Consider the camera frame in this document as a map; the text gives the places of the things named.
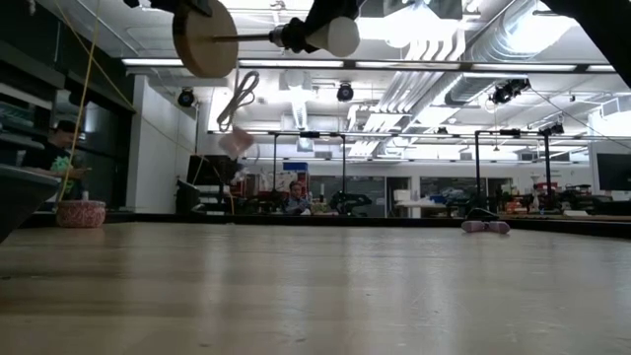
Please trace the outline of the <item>white lightbulb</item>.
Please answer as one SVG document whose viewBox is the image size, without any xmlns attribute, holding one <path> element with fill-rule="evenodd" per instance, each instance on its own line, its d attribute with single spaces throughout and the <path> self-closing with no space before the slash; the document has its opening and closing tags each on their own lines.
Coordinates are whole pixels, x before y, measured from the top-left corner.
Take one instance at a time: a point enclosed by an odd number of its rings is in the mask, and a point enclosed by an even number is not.
<svg viewBox="0 0 631 355">
<path fill-rule="evenodd" d="M 307 44 L 328 51 L 335 57 L 348 57 L 360 44 L 356 22 L 347 17 L 333 19 L 327 25 L 306 37 Z"/>
</svg>

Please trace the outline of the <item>lamp stand with wooden base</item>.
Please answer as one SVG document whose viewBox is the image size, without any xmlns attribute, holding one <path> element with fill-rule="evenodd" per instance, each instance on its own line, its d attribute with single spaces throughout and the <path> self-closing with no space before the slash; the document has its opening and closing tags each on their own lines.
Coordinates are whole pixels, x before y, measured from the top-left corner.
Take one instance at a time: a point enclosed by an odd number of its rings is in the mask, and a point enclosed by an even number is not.
<svg viewBox="0 0 631 355">
<path fill-rule="evenodd" d="M 194 76 L 223 78 L 238 64 L 239 44 L 244 41 L 266 41 L 278 47 L 301 52 L 299 19 L 254 35 L 239 35 L 233 17 L 219 0 L 207 0 L 211 17 L 193 10 L 177 10 L 172 22 L 176 53 L 182 65 Z"/>
</svg>

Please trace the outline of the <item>ceiling light strip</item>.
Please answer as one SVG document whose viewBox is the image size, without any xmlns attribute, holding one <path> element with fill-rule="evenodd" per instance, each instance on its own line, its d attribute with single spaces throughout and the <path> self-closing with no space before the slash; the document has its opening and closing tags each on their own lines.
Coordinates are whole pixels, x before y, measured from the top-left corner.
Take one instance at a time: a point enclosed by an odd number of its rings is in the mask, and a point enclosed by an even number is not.
<svg viewBox="0 0 631 355">
<path fill-rule="evenodd" d="M 321 69 L 375 69 L 448 71 L 460 69 L 487 71 L 542 71 L 542 72 L 596 72 L 613 73 L 609 64 L 600 63 L 541 63 L 541 62 L 460 62 L 460 61 L 405 61 L 405 60 L 334 60 L 334 59 L 262 59 L 245 58 L 237 61 L 246 68 L 321 68 Z"/>
</svg>

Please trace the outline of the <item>person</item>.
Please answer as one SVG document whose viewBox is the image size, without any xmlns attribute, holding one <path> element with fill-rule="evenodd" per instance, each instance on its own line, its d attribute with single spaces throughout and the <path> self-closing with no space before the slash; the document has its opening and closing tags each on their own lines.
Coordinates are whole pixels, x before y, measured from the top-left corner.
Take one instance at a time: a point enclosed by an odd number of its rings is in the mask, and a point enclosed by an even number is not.
<svg viewBox="0 0 631 355">
<path fill-rule="evenodd" d="M 22 167 L 45 176 L 65 181 L 63 198 L 79 200 L 84 194 L 84 178 L 90 168 L 80 167 L 71 156 L 76 123 L 59 120 L 47 138 L 39 140 L 42 149 L 28 149 Z"/>
<path fill-rule="evenodd" d="M 287 215 L 311 215 L 311 203 L 302 194 L 303 186 L 298 181 L 290 183 L 290 192 L 283 204 Z"/>
</svg>

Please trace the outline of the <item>pink round patterned container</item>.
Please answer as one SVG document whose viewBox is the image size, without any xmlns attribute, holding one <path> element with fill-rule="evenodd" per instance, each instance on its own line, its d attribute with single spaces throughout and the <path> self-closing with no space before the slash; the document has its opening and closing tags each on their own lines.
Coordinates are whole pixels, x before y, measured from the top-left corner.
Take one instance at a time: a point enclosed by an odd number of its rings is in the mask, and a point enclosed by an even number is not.
<svg viewBox="0 0 631 355">
<path fill-rule="evenodd" d="M 56 223 L 62 228 L 94 229 L 105 221 L 105 203 L 97 200 L 64 200 L 58 203 Z"/>
</svg>

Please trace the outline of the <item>black background rig frame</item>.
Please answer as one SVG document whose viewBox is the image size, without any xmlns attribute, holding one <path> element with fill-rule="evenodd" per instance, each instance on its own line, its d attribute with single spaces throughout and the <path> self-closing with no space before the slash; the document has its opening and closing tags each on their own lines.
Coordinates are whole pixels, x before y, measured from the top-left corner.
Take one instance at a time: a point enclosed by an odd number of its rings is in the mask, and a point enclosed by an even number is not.
<svg viewBox="0 0 631 355">
<path fill-rule="evenodd" d="M 268 135 L 273 136 L 273 156 L 272 156 L 272 165 L 273 165 L 273 180 L 272 180 L 272 192 L 275 193 L 275 183 L 276 183 L 276 170 L 277 170 L 277 144 L 278 138 L 280 136 L 297 136 L 299 138 L 311 138 L 311 139 L 320 139 L 320 138 L 339 138 L 342 141 L 342 189 L 341 189 L 341 213 L 348 214 L 346 209 L 347 203 L 347 186 L 346 186 L 346 134 L 339 132 L 318 132 L 318 131 L 268 131 Z"/>
<path fill-rule="evenodd" d="M 480 160 L 480 136 L 490 135 L 495 138 L 500 136 L 507 136 L 509 139 L 521 139 L 524 136 L 528 136 L 530 139 L 542 140 L 544 142 L 544 162 L 545 162 L 545 177 L 546 177 L 546 199 L 544 202 L 544 208 L 547 210 L 555 209 L 555 193 L 552 190 L 551 180 L 551 155 L 550 155 L 550 131 L 527 131 L 517 128 L 511 129 L 496 129 L 496 130 L 476 130 L 474 132 L 474 157 L 475 157 L 475 182 L 476 193 L 474 197 L 474 206 L 485 208 L 486 202 L 482 201 L 481 193 L 481 160 Z"/>
</svg>

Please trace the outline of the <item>black metal table frame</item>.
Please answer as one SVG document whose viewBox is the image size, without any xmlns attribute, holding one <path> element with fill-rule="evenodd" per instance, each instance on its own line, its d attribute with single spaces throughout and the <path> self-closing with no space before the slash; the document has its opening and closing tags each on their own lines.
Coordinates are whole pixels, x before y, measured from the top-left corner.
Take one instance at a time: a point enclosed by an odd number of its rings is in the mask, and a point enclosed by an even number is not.
<svg viewBox="0 0 631 355">
<path fill-rule="evenodd" d="M 551 215 L 502 216 L 513 230 L 572 234 L 598 238 L 614 238 L 631 241 L 631 217 L 592 216 L 587 219 L 555 218 Z M 299 227 L 348 227 L 348 228 L 458 228 L 462 221 L 457 218 L 369 218 L 343 216 L 297 216 L 285 215 L 190 215 L 146 214 L 131 212 L 108 212 L 107 224 L 117 223 L 174 223 L 210 225 L 260 225 Z"/>
</svg>

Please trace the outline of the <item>purple handled pliers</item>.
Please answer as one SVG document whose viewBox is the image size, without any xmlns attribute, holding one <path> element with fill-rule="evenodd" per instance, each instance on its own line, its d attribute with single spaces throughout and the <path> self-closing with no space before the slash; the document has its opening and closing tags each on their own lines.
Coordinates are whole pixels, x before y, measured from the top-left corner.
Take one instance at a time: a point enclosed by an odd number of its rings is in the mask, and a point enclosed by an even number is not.
<svg viewBox="0 0 631 355">
<path fill-rule="evenodd" d="M 478 221 L 467 220 L 461 224 L 466 233 L 492 232 L 500 235 L 508 235 L 510 226 L 504 221 Z"/>
</svg>

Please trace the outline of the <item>black wall monitor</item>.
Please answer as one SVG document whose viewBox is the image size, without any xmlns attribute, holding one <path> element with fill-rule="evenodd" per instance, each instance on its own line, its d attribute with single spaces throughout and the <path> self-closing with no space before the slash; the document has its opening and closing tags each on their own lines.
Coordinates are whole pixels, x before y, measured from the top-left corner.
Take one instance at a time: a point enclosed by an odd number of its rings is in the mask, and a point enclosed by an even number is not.
<svg viewBox="0 0 631 355">
<path fill-rule="evenodd" d="M 597 154 L 600 190 L 631 191 L 631 154 Z"/>
</svg>

